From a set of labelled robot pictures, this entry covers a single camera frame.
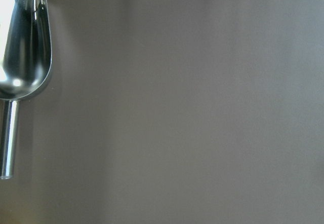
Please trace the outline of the stainless steel ice scoop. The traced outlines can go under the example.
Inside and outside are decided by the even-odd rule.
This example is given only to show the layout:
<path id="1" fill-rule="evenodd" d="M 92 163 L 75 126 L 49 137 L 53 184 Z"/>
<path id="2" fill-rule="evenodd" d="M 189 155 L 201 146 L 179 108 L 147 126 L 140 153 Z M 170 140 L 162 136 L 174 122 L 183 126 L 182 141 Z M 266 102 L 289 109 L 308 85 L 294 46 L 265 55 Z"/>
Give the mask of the stainless steel ice scoop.
<path id="1" fill-rule="evenodd" d="M 1 179 L 13 177 L 20 101 L 44 89 L 51 67 L 47 0 L 1 0 Z"/>

